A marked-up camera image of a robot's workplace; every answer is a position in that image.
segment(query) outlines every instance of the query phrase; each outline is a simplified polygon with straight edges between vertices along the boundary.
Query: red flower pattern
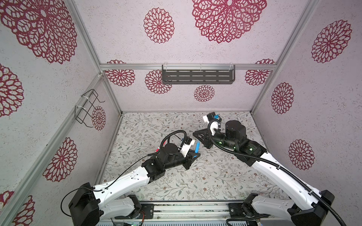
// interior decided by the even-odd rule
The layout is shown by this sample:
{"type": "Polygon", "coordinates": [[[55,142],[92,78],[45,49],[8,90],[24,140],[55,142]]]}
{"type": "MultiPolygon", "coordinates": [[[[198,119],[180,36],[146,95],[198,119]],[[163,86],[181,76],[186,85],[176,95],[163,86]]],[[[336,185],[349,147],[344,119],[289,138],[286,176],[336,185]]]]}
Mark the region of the red flower pattern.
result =
{"type": "Polygon", "coordinates": [[[292,86],[286,82],[282,82],[276,86],[271,96],[271,105],[278,114],[283,114],[289,110],[293,103],[292,86]]]}
{"type": "Polygon", "coordinates": [[[209,85],[202,85],[196,88],[194,97],[200,102],[211,100],[214,97],[215,90],[209,85]]]}
{"type": "Polygon", "coordinates": [[[167,93],[172,87],[172,85],[162,83],[162,71],[160,70],[150,71],[146,75],[144,82],[149,90],[158,94],[167,93]]]}
{"type": "Polygon", "coordinates": [[[0,117],[17,111],[24,99],[23,93],[18,77],[0,64],[0,117]]]}
{"type": "Polygon", "coordinates": [[[74,169],[74,165],[77,163],[77,152],[78,150],[74,141],[67,137],[51,160],[51,163],[43,172],[43,176],[53,182],[64,180],[70,175],[74,169]]]}
{"type": "Polygon", "coordinates": [[[92,112],[92,123],[97,130],[104,128],[104,125],[106,124],[106,113],[101,106],[94,108],[92,112]]]}
{"type": "Polygon", "coordinates": [[[311,52],[314,61],[325,63],[336,58],[347,47],[351,33],[351,25],[345,20],[328,24],[314,40],[311,52]]]}
{"type": "Polygon", "coordinates": [[[33,196],[29,195],[27,202],[24,203],[14,218],[12,226],[29,226],[33,222],[33,215],[35,213],[34,204],[33,196]]]}
{"type": "Polygon", "coordinates": [[[164,9],[151,9],[146,14],[143,22],[144,31],[147,36],[156,43],[169,41],[175,30],[172,17],[164,9]]]}
{"type": "Polygon", "coordinates": [[[0,211],[4,208],[10,197],[14,194],[13,191],[6,191],[0,194],[0,211]]]}
{"type": "Polygon", "coordinates": [[[295,140],[289,146],[289,158],[293,165],[301,170],[307,170],[314,163],[314,152],[305,140],[295,140]]]}
{"type": "MultiPolygon", "coordinates": [[[[271,59],[262,59],[256,62],[256,64],[274,64],[271,59]]],[[[245,74],[245,81],[253,86],[263,84],[268,77],[269,70],[248,70],[245,74]]]]}
{"type": "Polygon", "coordinates": [[[209,41],[231,42],[250,31],[266,0],[192,0],[195,26],[209,41]]]}
{"type": "MultiPolygon", "coordinates": [[[[121,60],[111,60],[108,64],[125,64],[121,60]]],[[[125,87],[130,86],[135,81],[135,74],[133,70],[107,70],[104,71],[107,78],[116,85],[125,87]]]]}
{"type": "Polygon", "coordinates": [[[35,56],[63,64],[75,55],[77,33],[62,0],[0,0],[0,15],[35,56]]]}

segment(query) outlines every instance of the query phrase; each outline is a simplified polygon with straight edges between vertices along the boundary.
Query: thin black wire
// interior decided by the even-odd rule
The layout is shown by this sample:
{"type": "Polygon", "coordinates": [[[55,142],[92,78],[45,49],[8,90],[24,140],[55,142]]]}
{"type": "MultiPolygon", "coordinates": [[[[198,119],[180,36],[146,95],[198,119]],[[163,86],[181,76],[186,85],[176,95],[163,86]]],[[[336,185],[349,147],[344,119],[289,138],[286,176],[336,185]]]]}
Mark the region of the thin black wire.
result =
{"type": "Polygon", "coordinates": [[[229,221],[253,221],[253,220],[257,220],[257,219],[260,219],[262,217],[267,217],[269,216],[269,214],[263,214],[263,215],[260,215],[258,217],[245,217],[245,218],[229,218],[226,220],[226,224],[228,226],[233,226],[232,224],[229,223],[229,221]]]}
{"type": "MultiPolygon", "coordinates": [[[[119,175],[119,176],[117,177],[117,179],[115,179],[115,180],[114,180],[110,185],[108,185],[105,189],[109,188],[109,187],[110,187],[112,184],[114,184],[127,170],[129,170],[132,166],[134,166],[137,162],[139,162],[140,160],[144,159],[145,157],[147,157],[147,156],[144,156],[144,157],[140,158],[139,160],[137,160],[135,163],[133,163],[130,167],[128,167],[121,175],[119,175]]],[[[92,190],[92,189],[85,188],[85,187],[81,187],[81,188],[84,188],[84,189],[87,189],[87,190],[90,190],[90,191],[93,191],[93,192],[103,191],[103,190],[92,190]]],[[[78,190],[78,189],[81,189],[81,188],[77,188],[77,189],[74,189],[74,190],[70,191],[68,194],[66,194],[66,195],[63,197],[63,199],[62,199],[62,201],[61,201],[61,203],[60,203],[60,210],[61,210],[65,215],[67,215],[68,217],[72,217],[72,216],[69,215],[69,214],[67,214],[67,213],[65,213],[65,212],[63,211],[63,201],[64,201],[64,199],[65,199],[70,193],[72,193],[73,191],[76,191],[76,190],[78,190]]]]}
{"type": "Polygon", "coordinates": [[[287,170],[286,168],[280,166],[279,164],[263,159],[263,158],[259,158],[259,157],[255,157],[252,155],[248,155],[248,154],[243,154],[243,153],[235,153],[235,151],[231,151],[228,150],[226,148],[224,148],[223,146],[219,146],[219,144],[214,140],[214,138],[212,137],[212,133],[211,133],[211,124],[214,122],[220,122],[217,119],[212,119],[209,124],[207,125],[207,135],[210,137],[210,141],[216,146],[218,147],[220,150],[225,151],[227,153],[233,154],[233,155],[240,155],[240,156],[244,156],[247,158],[253,158],[255,160],[259,160],[262,162],[266,162],[272,166],[275,166],[277,169],[282,170],[283,172],[285,172],[286,174],[288,174],[290,177],[292,177],[295,181],[297,181],[305,190],[307,190],[309,192],[309,194],[311,194],[312,196],[314,196],[316,199],[318,199],[318,201],[320,201],[330,212],[331,214],[336,218],[336,220],[338,221],[338,223],[341,226],[346,226],[346,223],[343,221],[343,219],[339,216],[339,214],[326,202],[324,201],[321,197],[319,197],[310,187],[308,187],[308,185],[306,185],[303,181],[301,181],[297,176],[295,176],[292,172],[290,172],[289,170],[287,170]]]}

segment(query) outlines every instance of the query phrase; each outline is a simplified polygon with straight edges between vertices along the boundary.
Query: botanical pattern floor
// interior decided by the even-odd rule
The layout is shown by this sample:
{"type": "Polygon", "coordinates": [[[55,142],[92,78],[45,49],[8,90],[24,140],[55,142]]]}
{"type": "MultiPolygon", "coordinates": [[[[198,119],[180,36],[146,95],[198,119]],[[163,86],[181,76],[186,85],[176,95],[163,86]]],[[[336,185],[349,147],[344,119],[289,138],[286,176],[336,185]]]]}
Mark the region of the botanical pattern floor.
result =
{"type": "MultiPolygon", "coordinates": [[[[123,115],[116,142],[104,174],[104,182],[115,179],[131,164],[156,151],[169,133],[183,129],[192,132],[206,128],[202,116],[207,112],[126,113],[123,115]]],[[[225,122],[238,120],[247,128],[247,136],[264,145],[249,112],[221,112],[225,122]]],[[[173,143],[180,140],[172,136],[173,143]]],[[[215,147],[200,145],[201,156],[189,170],[183,166],[168,169],[165,175],[132,191],[139,200],[242,200],[251,192],[262,196],[287,199],[288,196],[266,176],[247,166],[235,156],[215,147]]],[[[141,165],[135,164],[129,171],[141,165]]]]}

